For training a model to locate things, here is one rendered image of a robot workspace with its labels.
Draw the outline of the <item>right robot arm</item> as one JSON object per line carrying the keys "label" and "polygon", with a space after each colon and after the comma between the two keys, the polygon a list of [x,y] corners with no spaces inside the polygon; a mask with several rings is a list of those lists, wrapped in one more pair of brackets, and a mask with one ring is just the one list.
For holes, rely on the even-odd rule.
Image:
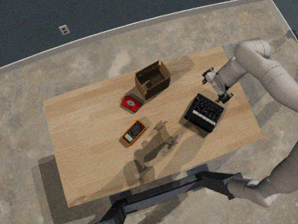
{"label": "right robot arm", "polygon": [[[225,93],[225,87],[233,86],[250,73],[273,99],[298,113],[298,83],[280,63],[268,59],[270,55],[271,47],[264,40],[241,42],[235,48],[235,56],[217,74],[208,72],[205,78],[221,96]],[[287,158],[261,182],[247,178],[231,178],[228,190],[234,197],[248,199],[264,208],[269,208],[283,193],[298,190],[298,141]]]}

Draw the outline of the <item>red rounded tin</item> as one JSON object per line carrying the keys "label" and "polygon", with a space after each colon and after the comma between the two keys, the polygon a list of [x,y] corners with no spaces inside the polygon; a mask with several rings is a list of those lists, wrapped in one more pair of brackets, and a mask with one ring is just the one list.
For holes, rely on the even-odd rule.
{"label": "red rounded tin", "polygon": [[122,100],[121,104],[128,108],[129,110],[132,110],[133,112],[137,112],[139,109],[141,103],[134,98],[126,95],[125,98]]}

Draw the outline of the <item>orange digital multimeter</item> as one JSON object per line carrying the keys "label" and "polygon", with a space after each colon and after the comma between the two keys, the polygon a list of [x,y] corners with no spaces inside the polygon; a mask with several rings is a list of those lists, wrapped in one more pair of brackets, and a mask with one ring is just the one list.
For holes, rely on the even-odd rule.
{"label": "orange digital multimeter", "polygon": [[146,126],[139,120],[136,120],[129,129],[121,136],[121,138],[128,144],[132,145],[140,135],[146,130]]}

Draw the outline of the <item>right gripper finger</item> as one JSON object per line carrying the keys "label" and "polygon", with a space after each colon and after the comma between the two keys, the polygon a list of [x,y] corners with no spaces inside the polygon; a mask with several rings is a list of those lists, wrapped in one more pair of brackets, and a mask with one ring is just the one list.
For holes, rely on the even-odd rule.
{"label": "right gripper finger", "polygon": [[207,70],[206,72],[204,72],[203,74],[202,74],[202,76],[204,77],[204,80],[202,81],[202,85],[204,85],[205,83],[207,83],[208,81],[205,79],[205,75],[206,75],[206,73],[207,72],[212,72],[212,73],[214,73],[214,68],[212,67],[211,69],[209,69],[209,70]]}
{"label": "right gripper finger", "polygon": [[228,102],[233,96],[233,93],[230,93],[226,90],[226,95],[225,93],[223,94],[223,96],[219,96],[218,95],[218,99],[215,102],[220,102],[222,101],[223,104],[225,104],[226,102]]}

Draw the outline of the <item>black lighting desk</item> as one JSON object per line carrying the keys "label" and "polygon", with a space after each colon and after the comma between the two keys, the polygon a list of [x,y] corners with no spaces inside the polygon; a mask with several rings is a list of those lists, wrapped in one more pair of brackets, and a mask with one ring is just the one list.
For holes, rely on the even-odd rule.
{"label": "black lighting desk", "polygon": [[189,107],[188,112],[184,116],[184,119],[192,122],[204,131],[211,133],[224,109],[225,108],[198,93],[194,102]]}

